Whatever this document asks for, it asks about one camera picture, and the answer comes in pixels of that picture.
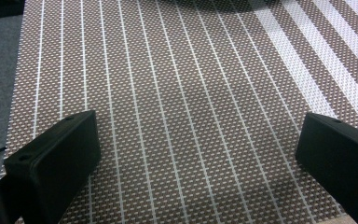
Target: woven fabric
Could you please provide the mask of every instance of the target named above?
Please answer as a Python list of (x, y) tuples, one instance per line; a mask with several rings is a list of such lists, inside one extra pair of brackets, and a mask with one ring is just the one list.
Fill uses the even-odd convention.
[(61, 223), (341, 217), (295, 150), (308, 111), (358, 128), (358, 0), (27, 1), (6, 157), (90, 109)]

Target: placemat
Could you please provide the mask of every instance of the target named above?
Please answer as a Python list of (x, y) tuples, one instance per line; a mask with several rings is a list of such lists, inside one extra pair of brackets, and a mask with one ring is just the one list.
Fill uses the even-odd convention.
[(91, 109), (62, 223), (341, 217), (294, 155), (308, 111), (358, 128), (358, 0), (28, 0), (6, 157)]

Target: brown fabric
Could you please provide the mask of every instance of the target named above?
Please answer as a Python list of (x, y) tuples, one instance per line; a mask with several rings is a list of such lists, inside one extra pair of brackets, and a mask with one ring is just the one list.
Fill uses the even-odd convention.
[[(358, 91), (331, 74), (286, 4), (358, 87), (358, 58), (309, 1), (27, 1), (7, 156), (94, 109), (102, 160), (62, 223), (343, 216), (295, 150), (307, 111), (358, 128)], [(358, 35), (355, 9), (332, 5)]]

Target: textured mat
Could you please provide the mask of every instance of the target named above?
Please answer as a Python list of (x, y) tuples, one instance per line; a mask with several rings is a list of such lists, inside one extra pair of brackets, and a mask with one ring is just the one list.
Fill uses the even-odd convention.
[(308, 111), (358, 128), (358, 0), (27, 1), (6, 156), (89, 109), (62, 223), (341, 217), (294, 154)]

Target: striped fabric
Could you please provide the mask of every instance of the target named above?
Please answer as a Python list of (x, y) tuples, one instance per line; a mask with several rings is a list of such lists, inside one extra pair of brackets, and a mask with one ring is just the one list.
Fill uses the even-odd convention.
[(308, 111), (358, 128), (358, 0), (27, 1), (6, 157), (90, 109), (62, 223), (341, 217), (294, 155)]

